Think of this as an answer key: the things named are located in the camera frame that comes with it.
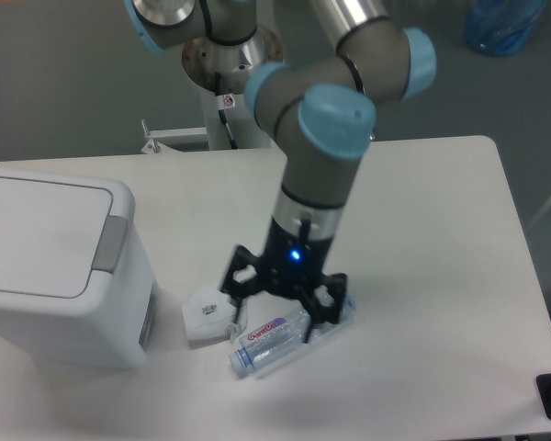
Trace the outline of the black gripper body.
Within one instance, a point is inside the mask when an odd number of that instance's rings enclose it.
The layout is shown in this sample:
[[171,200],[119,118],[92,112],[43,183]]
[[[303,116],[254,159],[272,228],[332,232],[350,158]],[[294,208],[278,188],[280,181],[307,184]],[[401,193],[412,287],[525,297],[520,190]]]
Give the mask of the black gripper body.
[[325,292],[334,299],[330,277],[322,273],[332,242],[333,236],[302,242],[272,220],[259,258],[257,291],[298,300],[295,286],[302,287],[310,297],[316,296],[315,291],[324,286]]

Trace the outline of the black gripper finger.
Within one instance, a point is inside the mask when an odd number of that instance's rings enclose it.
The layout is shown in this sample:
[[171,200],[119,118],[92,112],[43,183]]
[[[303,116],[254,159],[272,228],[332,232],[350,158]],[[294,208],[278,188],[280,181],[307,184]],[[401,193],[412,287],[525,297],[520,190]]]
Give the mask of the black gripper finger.
[[[312,331],[324,323],[338,324],[347,294],[348,276],[345,273],[321,274],[317,278],[296,285],[297,300],[309,315],[309,324],[303,335],[307,344]],[[317,291],[323,288],[329,301],[322,303]]]
[[236,245],[219,291],[228,295],[235,307],[233,324],[240,322],[243,303],[267,288],[263,256],[256,256],[243,245]]

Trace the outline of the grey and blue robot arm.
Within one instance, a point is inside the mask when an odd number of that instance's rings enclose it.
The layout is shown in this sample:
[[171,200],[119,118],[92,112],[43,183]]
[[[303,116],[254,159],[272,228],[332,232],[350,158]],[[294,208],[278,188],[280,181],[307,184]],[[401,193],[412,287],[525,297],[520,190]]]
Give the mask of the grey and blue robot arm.
[[432,84],[432,41],[417,28],[395,25],[379,1],[315,1],[335,54],[293,69],[253,53],[259,34],[253,1],[128,1],[125,7],[150,51],[207,41],[205,70],[216,92],[228,92],[216,58],[223,50],[239,51],[245,105],[286,155],[264,250],[254,255],[236,247],[221,291],[236,308],[261,292],[296,300],[309,315],[308,331],[336,324],[347,277],[324,274],[325,260],[370,145],[377,107]]

